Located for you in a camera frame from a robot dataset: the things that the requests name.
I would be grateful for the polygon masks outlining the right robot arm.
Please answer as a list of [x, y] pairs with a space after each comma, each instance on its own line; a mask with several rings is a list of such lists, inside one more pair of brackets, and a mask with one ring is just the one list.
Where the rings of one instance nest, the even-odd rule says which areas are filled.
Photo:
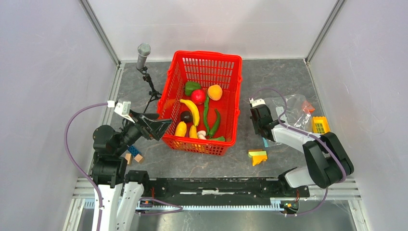
[[220, 110], [221, 122], [216, 136], [224, 135], [226, 142], [204, 146], [199, 152], [192, 139], [179, 139], [179, 144], [176, 143], [173, 137], [176, 125], [173, 124], [160, 141], [140, 139], [136, 142], [145, 157], [138, 168], [146, 170], [152, 178], [276, 177], [292, 168], [305, 169], [300, 175], [308, 176], [328, 157], [316, 141], [307, 143], [311, 151], [280, 144], [267, 148], [268, 159], [253, 166], [248, 151], [262, 149], [264, 145], [261, 136], [254, 132], [250, 107], [245, 105], [240, 110], [234, 105], [225, 107], [215, 102], [210, 106], [209, 123], [213, 125], [217, 117], [214, 109]]

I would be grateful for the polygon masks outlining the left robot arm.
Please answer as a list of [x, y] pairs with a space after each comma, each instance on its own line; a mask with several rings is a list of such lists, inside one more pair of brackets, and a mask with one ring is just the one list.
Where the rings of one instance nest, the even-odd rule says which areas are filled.
[[102, 125], [93, 133], [94, 231], [130, 229], [139, 200], [151, 191], [151, 183], [146, 171], [127, 172], [128, 162], [122, 155], [139, 138], [160, 140], [173, 122], [156, 113], [130, 111], [121, 116], [125, 123], [120, 131]]

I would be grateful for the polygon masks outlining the clear zip top bag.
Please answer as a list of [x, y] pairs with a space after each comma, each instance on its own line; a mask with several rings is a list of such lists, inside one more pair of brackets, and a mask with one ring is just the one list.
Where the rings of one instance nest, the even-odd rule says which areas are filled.
[[[285, 114], [281, 117], [282, 121], [288, 122], [291, 126], [298, 129], [312, 132], [312, 114], [305, 113], [302, 110], [302, 104], [306, 100], [304, 95], [295, 94], [284, 96], [287, 109]], [[284, 102], [281, 97], [269, 97], [264, 99], [266, 106], [271, 111], [272, 118], [276, 120], [284, 110]]]

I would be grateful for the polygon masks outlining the yellow orange peach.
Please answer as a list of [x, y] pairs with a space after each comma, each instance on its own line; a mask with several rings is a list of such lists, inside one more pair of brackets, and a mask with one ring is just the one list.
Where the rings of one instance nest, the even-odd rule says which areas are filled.
[[223, 89], [218, 85], [212, 85], [207, 89], [207, 95], [213, 101], [219, 101], [223, 95]]

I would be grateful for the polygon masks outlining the yellow banana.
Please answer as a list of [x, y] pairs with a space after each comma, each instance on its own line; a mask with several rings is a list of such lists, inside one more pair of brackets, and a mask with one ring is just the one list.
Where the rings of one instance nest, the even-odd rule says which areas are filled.
[[196, 104], [191, 100], [185, 100], [185, 99], [180, 99], [180, 102], [185, 104], [188, 107], [188, 109], [190, 110], [192, 114], [193, 124], [197, 127], [200, 122], [200, 114], [199, 114], [199, 110]]

